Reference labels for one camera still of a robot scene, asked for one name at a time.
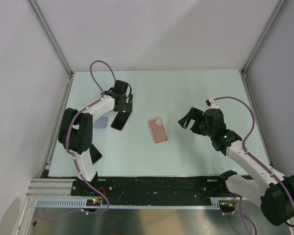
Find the pink phone case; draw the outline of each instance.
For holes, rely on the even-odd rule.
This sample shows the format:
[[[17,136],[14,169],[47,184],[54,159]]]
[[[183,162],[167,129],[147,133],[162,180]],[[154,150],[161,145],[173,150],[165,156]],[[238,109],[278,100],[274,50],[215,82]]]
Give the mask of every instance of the pink phone case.
[[[154,118],[152,120],[149,120],[148,125],[151,131],[153,141],[156,144],[168,141],[166,130],[160,118]]]

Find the light blue table surface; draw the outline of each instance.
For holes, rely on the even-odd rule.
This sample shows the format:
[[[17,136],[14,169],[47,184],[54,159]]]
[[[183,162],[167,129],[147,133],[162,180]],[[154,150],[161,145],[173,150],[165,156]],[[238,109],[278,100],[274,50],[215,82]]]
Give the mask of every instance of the light blue table surface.
[[[94,72],[104,90],[113,86],[108,71]],[[246,172],[216,152],[208,137],[182,129],[177,121],[190,108],[206,109],[205,100],[234,96],[248,103],[238,70],[116,71],[116,78],[133,88],[133,113],[122,131],[110,127],[117,113],[109,112],[106,129],[93,130],[93,144],[103,157],[94,164],[99,176],[194,176],[219,175],[227,170]],[[67,108],[81,108],[99,97],[89,72],[76,72]],[[227,128],[242,138],[251,128],[248,110],[234,100],[219,100]],[[160,117],[169,141],[154,144],[148,120]],[[260,159],[268,162],[258,129],[247,141]],[[50,177],[74,177],[71,155],[57,142]]]

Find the black smartphone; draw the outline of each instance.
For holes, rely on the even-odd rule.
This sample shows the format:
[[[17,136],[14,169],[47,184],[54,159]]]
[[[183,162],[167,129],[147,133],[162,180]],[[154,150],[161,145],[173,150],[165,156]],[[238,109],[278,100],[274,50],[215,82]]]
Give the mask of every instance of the black smartphone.
[[[116,118],[113,120],[111,127],[121,131],[130,115],[131,113],[118,113]]]

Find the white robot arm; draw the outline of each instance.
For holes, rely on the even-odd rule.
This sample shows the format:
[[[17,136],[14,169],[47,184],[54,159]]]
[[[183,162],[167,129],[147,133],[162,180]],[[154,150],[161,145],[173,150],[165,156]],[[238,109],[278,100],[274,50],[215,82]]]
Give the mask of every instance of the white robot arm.
[[[92,144],[93,122],[110,111],[132,112],[133,94],[130,88],[130,94],[126,96],[128,86],[130,87],[128,83],[117,80],[113,88],[104,92],[103,98],[98,103],[86,106],[85,111],[74,122],[74,125],[78,125],[78,129],[73,128],[71,130],[69,149],[75,155],[80,172],[89,182],[96,175],[93,164],[102,157]],[[66,148],[66,138],[71,121],[78,111],[82,109],[84,108],[78,110],[68,108],[63,114],[58,140],[63,144],[64,148]]]
[[[227,189],[259,206],[273,225],[278,226],[292,218],[292,203],[280,183],[290,193],[294,202],[294,176],[286,177],[255,157],[248,147],[243,147],[242,138],[226,128],[218,104],[213,99],[207,100],[206,103],[206,111],[192,107],[178,123],[195,134],[208,136],[216,151],[237,162],[252,177],[252,180],[247,180],[234,171],[225,172],[221,176]]]

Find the purple card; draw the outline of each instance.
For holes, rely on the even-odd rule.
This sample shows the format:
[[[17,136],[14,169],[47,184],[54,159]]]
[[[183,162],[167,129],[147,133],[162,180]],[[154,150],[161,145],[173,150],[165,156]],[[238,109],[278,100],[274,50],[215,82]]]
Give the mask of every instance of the purple card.
[[[93,127],[98,129],[104,129],[107,127],[107,123],[108,123],[107,117],[100,117],[93,123]]]

